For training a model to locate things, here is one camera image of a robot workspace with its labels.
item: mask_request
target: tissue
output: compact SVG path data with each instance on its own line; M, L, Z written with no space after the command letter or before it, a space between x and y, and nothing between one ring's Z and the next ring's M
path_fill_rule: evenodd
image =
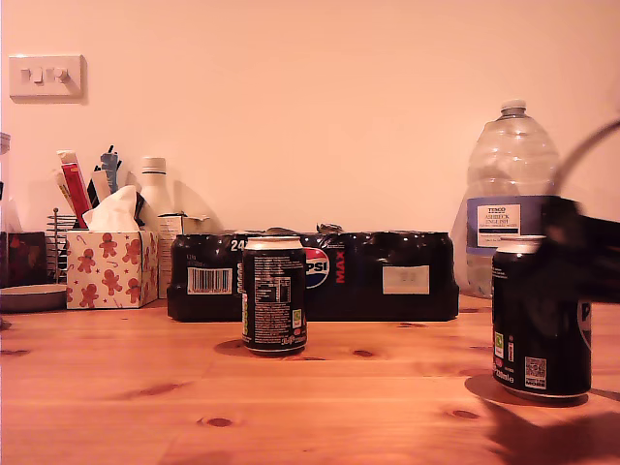
M88 210L82 218L88 230L95 232L139 231L134 220L136 211L136 186L125 186L106 197L96 208Z

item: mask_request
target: soda can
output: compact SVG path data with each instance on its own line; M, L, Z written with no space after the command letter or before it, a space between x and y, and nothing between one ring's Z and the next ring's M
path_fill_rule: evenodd
M538 400L570 399L591 386L591 305L528 293L542 237L502 237L493 257L493 377Z
M259 355L306 344L306 256L296 236L250 237L243 250L242 339Z

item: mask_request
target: bottle label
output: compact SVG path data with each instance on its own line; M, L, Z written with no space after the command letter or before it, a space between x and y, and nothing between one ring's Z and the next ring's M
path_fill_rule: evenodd
M502 236L541 234L547 196L482 197L467 200L467 253L492 256Z

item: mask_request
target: black cable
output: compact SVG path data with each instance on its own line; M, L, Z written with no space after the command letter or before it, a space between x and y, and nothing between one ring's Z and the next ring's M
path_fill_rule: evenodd
M613 134L616 130L620 129L620 119L612 121L611 123L603 126L599 131L594 133L588 139L584 140L578 145L567 157L566 161L562 164L559 170L553 176L551 185L547 190L549 196L557 196L562 187L562 183L571 173L574 166L581 161L583 156L590 151L592 147L606 139L607 136Z

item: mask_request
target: pepsi max multipack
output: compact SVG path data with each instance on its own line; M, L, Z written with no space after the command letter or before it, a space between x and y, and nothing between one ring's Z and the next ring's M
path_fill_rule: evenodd
M179 235L172 245L168 314L181 322L241 321L248 238L294 234L306 254L309 321L445 321L458 313L446 232L266 232Z

